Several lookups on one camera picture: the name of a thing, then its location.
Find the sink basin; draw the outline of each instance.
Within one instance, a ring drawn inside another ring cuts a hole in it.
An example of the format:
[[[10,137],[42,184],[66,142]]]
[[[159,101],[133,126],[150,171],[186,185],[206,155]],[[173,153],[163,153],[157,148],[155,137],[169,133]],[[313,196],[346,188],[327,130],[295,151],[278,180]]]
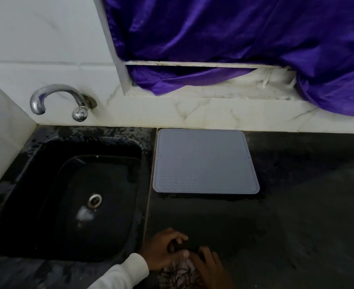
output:
[[[134,143],[96,138],[43,144],[0,210],[0,254],[113,258],[133,229],[141,156]]]

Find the sink drain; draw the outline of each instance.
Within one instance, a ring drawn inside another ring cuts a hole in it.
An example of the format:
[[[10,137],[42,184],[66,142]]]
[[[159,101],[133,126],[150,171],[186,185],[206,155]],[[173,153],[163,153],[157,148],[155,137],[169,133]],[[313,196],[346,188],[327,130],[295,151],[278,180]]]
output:
[[[89,200],[87,201],[87,206],[90,209],[95,209],[97,208],[102,202],[102,197],[100,194],[93,194]]]

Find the chrome faucet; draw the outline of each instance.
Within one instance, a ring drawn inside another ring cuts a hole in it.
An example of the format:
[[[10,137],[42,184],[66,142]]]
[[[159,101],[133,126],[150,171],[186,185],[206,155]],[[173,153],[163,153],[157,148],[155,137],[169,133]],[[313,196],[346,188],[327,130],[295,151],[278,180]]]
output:
[[[66,84],[50,84],[39,88],[33,93],[30,98],[30,107],[35,114],[44,114],[46,112],[45,108],[45,98],[54,92],[64,91],[70,93],[75,101],[78,103],[78,107],[73,110],[71,116],[77,122],[83,122],[88,116],[88,109],[93,109],[97,106],[97,101],[91,96],[86,94],[81,94],[74,87]]]

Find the gray silicone mat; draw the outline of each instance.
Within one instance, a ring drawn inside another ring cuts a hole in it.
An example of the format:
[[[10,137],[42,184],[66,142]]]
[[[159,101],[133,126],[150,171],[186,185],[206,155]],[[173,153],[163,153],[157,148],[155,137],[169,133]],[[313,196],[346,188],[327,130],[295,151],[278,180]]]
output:
[[[256,194],[256,173],[242,131],[162,129],[153,189],[159,193]]]

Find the purple curtain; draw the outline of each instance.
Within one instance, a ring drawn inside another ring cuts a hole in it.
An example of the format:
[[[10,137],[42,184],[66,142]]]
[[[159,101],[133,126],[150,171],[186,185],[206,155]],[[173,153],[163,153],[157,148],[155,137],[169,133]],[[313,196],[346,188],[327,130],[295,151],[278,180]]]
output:
[[[304,96],[354,116],[354,0],[104,0],[123,60],[289,65]],[[130,66],[155,95],[250,69]]]

